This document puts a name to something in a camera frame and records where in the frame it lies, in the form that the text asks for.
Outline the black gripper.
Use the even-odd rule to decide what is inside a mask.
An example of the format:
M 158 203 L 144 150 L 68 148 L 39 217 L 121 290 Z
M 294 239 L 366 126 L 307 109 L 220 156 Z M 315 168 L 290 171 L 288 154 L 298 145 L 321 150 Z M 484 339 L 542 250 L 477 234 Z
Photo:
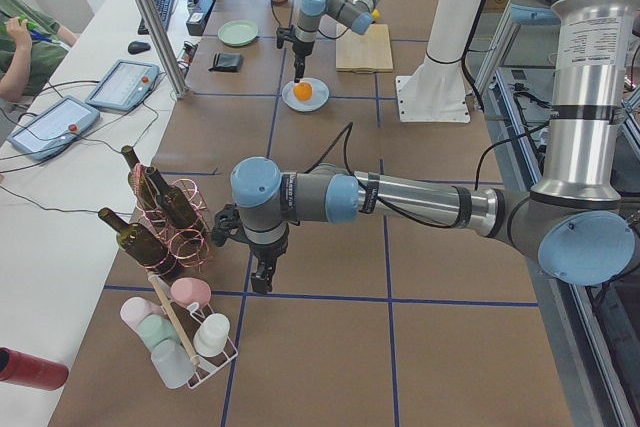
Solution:
M 258 260 L 258 267 L 251 273 L 251 286 L 254 293 L 269 294 L 273 290 L 272 279 L 276 272 L 277 260 L 286 253 L 288 247 L 289 226 L 281 222 L 273 229 L 258 232 L 246 227 L 235 205 L 226 204 L 214 216 L 211 229 L 211 241 L 214 246 L 222 247 L 228 240 L 245 244 Z
M 276 29 L 276 47 L 282 49 L 286 42 L 292 44 L 295 55 L 294 82 L 299 83 L 305 74 L 305 61 L 311 55 L 315 44 L 315 32 L 307 31 L 297 25 Z

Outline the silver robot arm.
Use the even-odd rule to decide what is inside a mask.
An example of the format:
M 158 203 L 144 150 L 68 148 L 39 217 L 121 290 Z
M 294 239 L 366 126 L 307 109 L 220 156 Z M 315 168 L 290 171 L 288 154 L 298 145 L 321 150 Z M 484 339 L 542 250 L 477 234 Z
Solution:
M 316 34 L 323 16 L 327 15 L 356 34 L 364 34 L 374 22 L 373 11 L 380 0 L 301 0 L 297 23 L 276 31 L 277 47 L 292 43 L 294 81 L 305 73 L 305 61 L 312 54 Z
M 233 200 L 216 214 L 215 245 L 248 245 L 254 291 L 268 293 L 289 227 L 396 214 L 440 229 L 469 228 L 536 261 L 563 282 L 592 286 L 634 262 L 636 236 L 619 213 L 610 177 L 627 43 L 639 0 L 512 0 L 522 22 L 560 25 L 542 178 L 528 193 L 471 191 L 317 163 L 284 173 L 252 157 L 232 171 Z

